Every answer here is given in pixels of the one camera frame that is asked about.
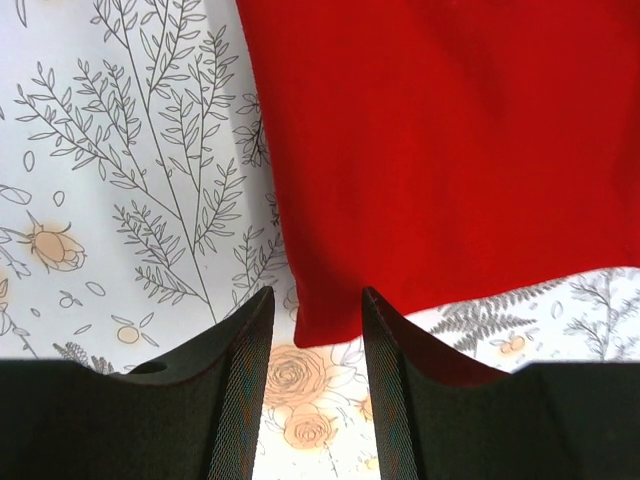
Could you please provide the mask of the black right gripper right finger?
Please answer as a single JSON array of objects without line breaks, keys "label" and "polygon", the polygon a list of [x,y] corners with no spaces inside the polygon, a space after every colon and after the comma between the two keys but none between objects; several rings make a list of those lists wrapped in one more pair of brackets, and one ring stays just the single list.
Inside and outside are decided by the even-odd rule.
[{"label": "black right gripper right finger", "polygon": [[639,367],[543,362],[507,373],[362,293],[384,479],[635,479]]}]

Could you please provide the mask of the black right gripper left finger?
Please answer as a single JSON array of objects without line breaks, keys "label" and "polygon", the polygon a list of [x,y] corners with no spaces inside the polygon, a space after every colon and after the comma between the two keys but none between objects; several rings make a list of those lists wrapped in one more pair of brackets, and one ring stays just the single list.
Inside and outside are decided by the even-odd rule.
[{"label": "black right gripper left finger", "polygon": [[260,428],[275,299],[126,374],[70,360],[1,364],[5,479],[248,479]]}]

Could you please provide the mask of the red t shirt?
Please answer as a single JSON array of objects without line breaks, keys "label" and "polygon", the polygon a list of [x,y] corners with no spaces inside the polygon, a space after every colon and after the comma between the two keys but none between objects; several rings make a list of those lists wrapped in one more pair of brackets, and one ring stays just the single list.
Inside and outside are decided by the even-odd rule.
[{"label": "red t shirt", "polygon": [[635,1],[241,1],[301,348],[639,262]]}]

